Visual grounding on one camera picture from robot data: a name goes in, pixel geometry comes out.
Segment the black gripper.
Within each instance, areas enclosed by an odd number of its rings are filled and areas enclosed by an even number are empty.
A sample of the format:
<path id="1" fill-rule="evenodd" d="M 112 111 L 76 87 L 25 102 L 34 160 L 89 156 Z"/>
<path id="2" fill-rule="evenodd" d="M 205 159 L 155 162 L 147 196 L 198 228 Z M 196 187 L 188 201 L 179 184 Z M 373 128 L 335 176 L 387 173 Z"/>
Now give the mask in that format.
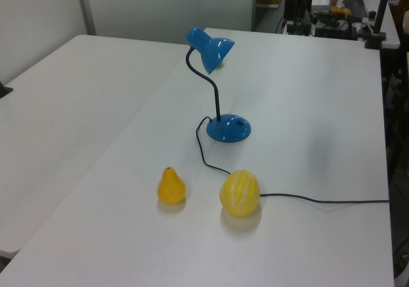
<path id="1" fill-rule="evenodd" d="M 285 0 L 284 2 L 284 19 L 286 22 L 287 33 L 298 33 L 299 21 L 297 21 L 298 0 Z"/>

